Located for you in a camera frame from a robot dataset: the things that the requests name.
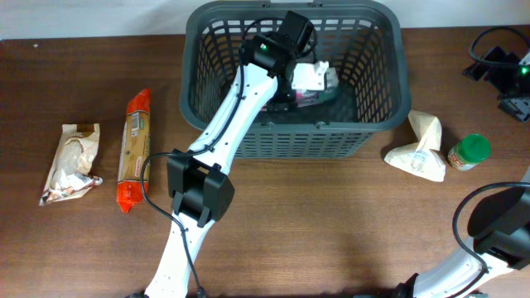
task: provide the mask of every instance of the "wire mesh basket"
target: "wire mesh basket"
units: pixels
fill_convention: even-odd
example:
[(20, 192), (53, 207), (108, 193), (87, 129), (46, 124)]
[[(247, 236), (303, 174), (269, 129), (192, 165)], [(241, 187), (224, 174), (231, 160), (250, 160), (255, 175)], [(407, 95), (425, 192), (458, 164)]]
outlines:
[[(259, 18), (284, 17), (289, 10), (314, 24), (317, 58), (335, 68), (339, 91), (319, 105), (261, 112), (236, 157), (345, 157), (375, 132), (400, 125), (411, 97), (399, 23), (384, 5), (365, 0), (230, 1), (199, 7), (186, 25), (180, 101), (186, 121), (204, 130), (217, 112), (237, 72), (244, 28)], [(275, 31), (281, 23), (263, 21), (249, 34)]]

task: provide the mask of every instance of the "plastic bag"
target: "plastic bag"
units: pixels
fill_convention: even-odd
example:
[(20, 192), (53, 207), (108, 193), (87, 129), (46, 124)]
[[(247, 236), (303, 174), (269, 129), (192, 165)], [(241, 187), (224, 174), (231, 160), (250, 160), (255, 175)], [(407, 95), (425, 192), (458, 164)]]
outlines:
[(40, 206), (77, 199), (103, 180), (89, 175), (98, 154), (99, 124), (64, 124)]
[(441, 123), (437, 117), (412, 110), (408, 120), (419, 142), (390, 151), (384, 160), (391, 166), (435, 182), (442, 182), (446, 165), (434, 151), (440, 150)]

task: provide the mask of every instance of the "brown wooden surface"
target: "brown wooden surface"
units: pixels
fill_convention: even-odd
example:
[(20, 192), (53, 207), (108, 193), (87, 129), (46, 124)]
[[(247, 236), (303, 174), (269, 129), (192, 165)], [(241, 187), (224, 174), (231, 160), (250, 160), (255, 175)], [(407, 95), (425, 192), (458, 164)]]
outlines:
[[(415, 141), (408, 123), (377, 133), (350, 158), (236, 161), (234, 201), (196, 262), (209, 293), (362, 292), (394, 287), (445, 258), (456, 247), (451, 218), (460, 200), (520, 180), (528, 168), (530, 125), (496, 108), (493, 87), (459, 74), (482, 29), (404, 30), (403, 42), (412, 107), (440, 118), (445, 149), (484, 134), (494, 149), (488, 161), (466, 173), (448, 167), (443, 183), (388, 166), (382, 154)], [(0, 42), (1, 297), (123, 297), (148, 285), (170, 223), (146, 204), (123, 214), (115, 202), (123, 122), (127, 102), (151, 88), (152, 152), (184, 150), (199, 135), (178, 108), (183, 45), (182, 36)], [(479, 51), (494, 45), (524, 50), (495, 35)], [(101, 124), (93, 173), (104, 182), (82, 199), (38, 207), (63, 123)], [(149, 191), (169, 208), (166, 187), (165, 162), (155, 161)], [(529, 277), (515, 272), (482, 289), (528, 296)]]

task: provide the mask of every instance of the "snack bag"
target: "snack bag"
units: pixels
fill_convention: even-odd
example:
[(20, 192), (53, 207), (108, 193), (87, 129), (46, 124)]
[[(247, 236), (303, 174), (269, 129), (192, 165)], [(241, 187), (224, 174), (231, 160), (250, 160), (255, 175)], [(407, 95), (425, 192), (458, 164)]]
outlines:
[(64, 124), (39, 205), (77, 199), (103, 180), (89, 175), (98, 154), (99, 124)]
[(441, 145), (441, 123), (438, 117), (411, 110), (408, 120), (419, 142), (390, 151), (384, 158), (390, 166), (435, 182), (442, 182), (446, 165), (436, 151)]
[[(123, 129), (122, 149), (119, 157), (118, 193), (116, 200), (124, 213), (142, 201), (140, 170), (149, 156), (149, 104), (150, 90), (144, 89), (127, 106)], [(144, 175), (147, 191), (149, 166)]]

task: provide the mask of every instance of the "spaghetti package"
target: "spaghetti package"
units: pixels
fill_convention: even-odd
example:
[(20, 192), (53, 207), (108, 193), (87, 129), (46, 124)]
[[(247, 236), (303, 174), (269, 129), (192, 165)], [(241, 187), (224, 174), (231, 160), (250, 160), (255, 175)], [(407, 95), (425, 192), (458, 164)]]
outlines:
[(98, 154), (99, 124), (64, 124), (40, 206), (78, 199), (103, 180), (89, 175)]
[[(149, 104), (150, 90), (144, 89), (127, 106), (123, 129), (122, 149), (119, 157), (118, 193), (116, 200), (124, 213), (142, 201), (140, 170), (149, 156)], [(144, 175), (147, 191), (149, 166)]]

